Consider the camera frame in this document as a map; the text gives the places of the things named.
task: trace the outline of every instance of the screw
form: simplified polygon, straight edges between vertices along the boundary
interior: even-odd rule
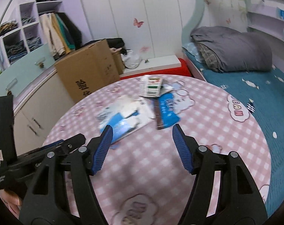
[[[237,152],[232,151],[232,152],[231,152],[231,156],[232,156],[232,157],[234,157],[234,158],[236,158],[236,157],[238,157],[238,153],[237,153]]]
[[[87,147],[85,147],[85,146],[81,146],[81,147],[78,148],[79,152],[85,152],[86,150],[87,150]]]
[[[201,145],[201,146],[199,147],[199,151],[201,151],[201,152],[206,152],[206,151],[207,151],[207,147],[205,147],[204,145]]]
[[[49,152],[49,153],[47,154],[47,157],[48,157],[48,158],[52,158],[52,157],[54,157],[54,152],[52,152],[52,151],[51,151],[51,152]]]

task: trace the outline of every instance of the jeans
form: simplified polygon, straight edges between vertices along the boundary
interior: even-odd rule
[[[12,65],[15,61],[17,61],[18,59],[22,58],[23,56],[25,56],[27,54],[27,52],[21,52],[17,55],[13,55],[11,57],[9,57],[9,62]]]
[[[26,48],[24,47],[24,42],[23,40],[21,40],[20,42],[18,42],[15,45],[11,45],[11,46],[5,46],[6,52],[7,52],[7,56],[11,57],[17,54],[20,54],[22,52],[26,51]]]
[[[42,46],[40,37],[28,39],[28,40],[27,40],[27,44],[28,44],[29,50],[30,50],[31,52],[32,52],[33,50],[39,48],[40,46]]]
[[[30,23],[35,22],[35,18],[34,17],[23,17],[22,18],[22,25],[27,25]]]

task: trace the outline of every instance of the finger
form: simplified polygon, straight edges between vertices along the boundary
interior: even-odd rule
[[[20,197],[11,190],[4,190],[2,192],[2,198],[6,200],[6,202],[12,203],[17,206],[20,206],[22,204],[22,200],[20,199]]]
[[[16,213],[17,215],[20,214],[20,209],[17,205],[9,203],[9,206],[14,213]]]

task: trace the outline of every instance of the drawer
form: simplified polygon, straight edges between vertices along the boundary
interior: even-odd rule
[[[0,74],[0,96],[10,90],[18,96],[35,78],[55,63],[48,44],[28,53]]]

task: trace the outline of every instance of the round table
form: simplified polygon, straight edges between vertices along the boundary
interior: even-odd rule
[[[184,133],[214,152],[238,152],[265,201],[271,175],[269,148],[246,107],[207,82],[176,75],[163,77],[175,88],[175,111]],[[88,144],[100,135],[97,114],[122,95],[137,97],[139,81],[140,77],[116,82],[78,102],[53,127],[44,145],[78,133],[85,135]],[[153,120],[110,149],[102,170],[91,182],[109,224],[173,225],[184,211],[194,178],[182,165],[172,128],[157,130]],[[219,180],[216,172],[208,215],[215,213]],[[78,216],[70,179],[66,186],[71,212]]]

